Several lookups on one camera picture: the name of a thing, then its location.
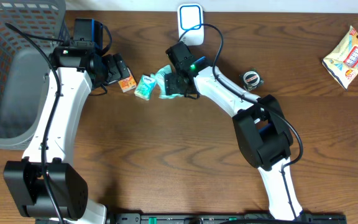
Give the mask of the small orange tissue pack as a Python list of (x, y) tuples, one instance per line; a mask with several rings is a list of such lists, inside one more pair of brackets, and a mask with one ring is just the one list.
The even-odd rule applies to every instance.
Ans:
[(134, 79), (132, 72), (128, 69), (129, 76), (118, 82), (123, 93), (133, 90), (137, 87), (136, 80)]

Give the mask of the teal snack packet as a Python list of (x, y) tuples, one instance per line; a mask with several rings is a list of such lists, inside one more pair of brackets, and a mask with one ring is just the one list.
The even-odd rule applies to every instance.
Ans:
[(152, 78), (156, 80), (157, 85), (160, 88), (160, 94), (159, 94), (160, 99), (173, 99), (173, 98), (183, 97), (183, 95), (178, 93), (172, 95), (166, 94), (165, 78), (167, 78), (167, 75), (170, 73), (172, 73), (172, 68), (170, 65), (166, 65), (163, 68), (161, 68), (156, 74), (150, 75)]

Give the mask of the small teal tissue pack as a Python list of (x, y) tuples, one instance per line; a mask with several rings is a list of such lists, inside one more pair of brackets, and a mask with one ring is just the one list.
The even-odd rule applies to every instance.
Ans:
[(143, 100), (149, 101), (156, 84), (156, 79), (147, 75), (142, 75), (135, 89), (135, 96), (142, 98)]

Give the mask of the black round-label box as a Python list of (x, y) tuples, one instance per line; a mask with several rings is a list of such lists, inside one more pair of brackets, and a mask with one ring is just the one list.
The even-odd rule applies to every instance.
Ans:
[(255, 68), (245, 72), (239, 78), (246, 91), (252, 91), (264, 84), (264, 79), (260, 76)]

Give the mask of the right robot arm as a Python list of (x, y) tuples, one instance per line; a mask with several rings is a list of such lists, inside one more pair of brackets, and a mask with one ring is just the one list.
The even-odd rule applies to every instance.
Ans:
[(225, 77), (204, 58), (192, 56), (171, 60), (180, 88), (191, 88), (208, 97), (231, 118), (241, 154), (263, 180), (269, 212), (278, 220), (297, 220), (303, 209), (291, 179), (291, 126), (278, 101), (261, 98)]

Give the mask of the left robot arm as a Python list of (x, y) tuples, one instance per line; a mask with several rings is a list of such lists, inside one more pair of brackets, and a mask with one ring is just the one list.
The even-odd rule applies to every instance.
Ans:
[(106, 223), (107, 207), (88, 197), (73, 167), (74, 140), (92, 90), (129, 77), (121, 54), (92, 47), (57, 47), (49, 56), (48, 92), (34, 137), (3, 177), (23, 217), (45, 223)]

